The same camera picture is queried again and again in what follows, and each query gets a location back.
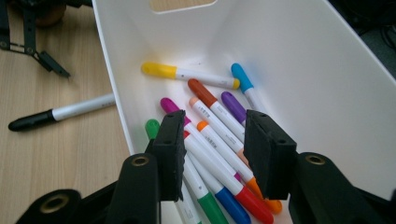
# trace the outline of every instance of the blue marker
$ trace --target blue marker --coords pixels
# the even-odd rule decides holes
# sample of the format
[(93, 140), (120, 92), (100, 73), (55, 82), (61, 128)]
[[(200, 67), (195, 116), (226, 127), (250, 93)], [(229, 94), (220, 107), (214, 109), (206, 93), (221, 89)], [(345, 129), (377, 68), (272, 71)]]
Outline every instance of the blue marker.
[(216, 198), (227, 210), (230, 216), (236, 223), (248, 224), (251, 223), (250, 216), (242, 207), (242, 205), (235, 199), (231, 192), (226, 189), (220, 182), (210, 174), (206, 168), (198, 162), (197, 159), (190, 153), (189, 155), (192, 164), (194, 164), (195, 169), (198, 171), (201, 178), (206, 182), (207, 186), (214, 192)]
[(241, 82), (241, 91), (247, 97), (247, 101), (250, 104), (251, 108), (262, 113), (266, 113), (265, 108), (262, 105), (259, 96), (257, 95), (257, 92), (254, 90), (253, 85), (251, 84), (247, 74), (245, 73), (241, 65), (239, 63), (234, 63), (231, 66), (231, 71), (233, 72), (233, 76), (235, 78), (238, 78)]

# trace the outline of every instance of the marker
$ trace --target marker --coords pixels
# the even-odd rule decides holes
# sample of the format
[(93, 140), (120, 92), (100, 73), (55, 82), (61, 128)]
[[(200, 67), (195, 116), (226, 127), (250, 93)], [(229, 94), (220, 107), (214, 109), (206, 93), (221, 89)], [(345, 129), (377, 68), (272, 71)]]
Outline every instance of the marker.
[[(171, 99), (166, 97), (161, 99), (161, 107), (165, 113), (171, 113), (179, 110), (178, 106)], [(241, 176), (233, 169), (233, 167), (231, 167), (231, 165), (224, 160), (216, 150), (211, 150), (213, 147), (206, 142), (206, 139), (198, 132), (187, 116), (184, 117), (184, 130), (194, 135), (194, 137), (204, 146), (201, 149), (202, 151), (210, 154), (212, 157), (216, 158), (217, 162), (222, 164), (224, 172), (233, 175), (238, 181), (241, 180)]]
[(238, 172), (246, 186), (268, 206), (274, 214), (282, 211), (282, 202), (279, 200), (267, 200), (262, 197), (262, 192), (256, 182), (253, 172), (236, 156), (235, 153), (227, 146), (227, 144), (219, 137), (219, 135), (210, 127), (206, 121), (197, 124), (198, 131), (212, 144), (218, 153)]
[(73, 105), (50, 109), (38, 114), (16, 119), (8, 124), (12, 132), (27, 131), (39, 126), (51, 124), (63, 119), (101, 109), (116, 103), (114, 94), (110, 93), (104, 96), (93, 98)]
[(266, 113), (262, 102), (260, 101), (260, 97), (257, 95), (257, 92), (254, 90), (253, 85), (251, 84), (248, 76), (246, 75), (244, 69), (239, 63), (234, 63), (231, 66), (231, 71), (233, 76), (238, 78), (241, 82), (241, 91), (247, 97), (247, 101), (250, 104), (253, 110), (260, 111), (262, 113)]
[(207, 190), (202, 178), (198, 175), (194, 165), (190, 161), (189, 156), (184, 157), (184, 178), (190, 184), (198, 203), (204, 210), (207, 218), (211, 223), (228, 223), (227, 218), (221, 212), (218, 203), (212, 193)]
[(143, 73), (155, 77), (167, 77), (185, 81), (189, 80), (190, 78), (197, 78), (210, 86), (234, 90), (239, 88), (239, 80), (237, 78), (216, 76), (203, 72), (183, 69), (172, 65), (146, 62), (142, 64), (141, 69)]
[(223, 167), (213, 157), (202, 153), (203, 146), (187, 131), (184, 131), (184, 146), (255, 218), (263, 223), (274, 222), (274, 218), (264, 202), (256, 198), (248, 188), (231, 175), (222, 172)]
[(195, 169), (198, 171), (198, 174), (206, 182), (207, 186), (212, 190), (215, 197), (223, 205), (225, 210), (227, 210), (233, 220), (238, 224), (250, 224), (250, 216), (241, 204), (233, 197), (231, 192), (227, 188), (224, 188), (224, 186), (212, 174), (210, 174), (190, 152), (187, 152), (187, 155), (189, 155), (189, 158), (195, 166)]
[(248, 159), (244, 155), (244, 144), (210, 111), (209, 108), (198, 98), (192, 97), (189, 101), (192, 110), (201, 119), (207, 121), (222, 140), (236, 153), (236, 155), (248, 166)]
[[(146, 122), (145, 129), (148, 139), (151, 140), (157, 137), (160, 126), (160, 122), (156, 119), (149, 119)], [(178, 212), (183, 216), (184, 222), (189, 224), (202, 224), (198, 211), (195, 208), (194, 202), (183, 180), (181, 181), (181, 193), (183, 195), (183, 201), (178, 200), (176, 206)]]
[(241, 141), (245, 141), (245, 128), (226, 108), (218, 101), (218, 99), (205, 88), (205, 86), (195, 78), (188, 82), (190, 90), (200, 99), (209, 109), (230, 129), (233, 134)]
[(224, 91), (221, 94), (221, 101), (224, 103), (225, 107), (230, 110), (233, 117), (238, 120), (242, 126), (246, 127), (247, 123), (247, 110), (236, 100), (232, 93)]

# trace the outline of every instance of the green marker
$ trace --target green marker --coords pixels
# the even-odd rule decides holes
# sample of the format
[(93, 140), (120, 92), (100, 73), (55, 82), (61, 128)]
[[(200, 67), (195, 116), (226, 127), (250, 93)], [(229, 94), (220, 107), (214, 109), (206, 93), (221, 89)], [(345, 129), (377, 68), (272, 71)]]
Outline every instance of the green marker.
[[(145, 129), (148, 139), (155, 139), (157, 137), (158, 131), (160, 130), (160, 122), (158, 122), (156, 119), (149, 119), (146, 122)], [(184, 201), (178, 200), (176, 205), (178, 212), (183, 216), (184, 222), (202, 224), (202, 221), (198, 215), (198, 211), (195, 208), (194, 202), (192, 201), (184, 181), (181, 185), (181, 192), (183, 194)]]

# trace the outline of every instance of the wooden table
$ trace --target wooden table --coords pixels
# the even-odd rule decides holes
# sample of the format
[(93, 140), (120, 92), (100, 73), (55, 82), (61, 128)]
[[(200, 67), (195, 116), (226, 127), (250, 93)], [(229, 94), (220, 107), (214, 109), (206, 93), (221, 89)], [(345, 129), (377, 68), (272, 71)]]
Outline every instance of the wooden table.
[[(212, 0), (153, 2), (175, 8)], [(22, 18), (8, 11), (11, 41), (23, 42)], [(15, 223), (28, 206), (56, 189), (85, 197), (118, 179), (129, 156), (115, 106), (30, 132), (14, 133), (17, 118), (112, 92), (93, 9), (68, 7), (56, 25), (36, 30), (45, 50), (72, 77), (47, 72), (32, 57), (0, 50), (0, 223)]]

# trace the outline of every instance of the white bin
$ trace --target white bin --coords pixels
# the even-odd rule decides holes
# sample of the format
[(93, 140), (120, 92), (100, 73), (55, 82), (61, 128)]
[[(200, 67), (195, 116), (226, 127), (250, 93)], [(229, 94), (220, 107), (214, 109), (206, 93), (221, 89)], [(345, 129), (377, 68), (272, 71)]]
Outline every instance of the white bin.
[[(148, 77), (143, 62), (229, 77), (240, 63), (299, 152), (329, 157), (353, 185), (385, 199), (396, 188), (395, 80), (326, 0), (218, 0), (165, 13), (149, 0), (96, 0), (94, 11), (131, 154), (145, 150), (144, 124), (162, 120), (164, 96), (199, 121), (187, 82)], [(218, 98), (224, 91), (207, 87)], [(163, 223), (178, 222), (165, 203)], [(290, 223), (286, 204), (276, 222)]]

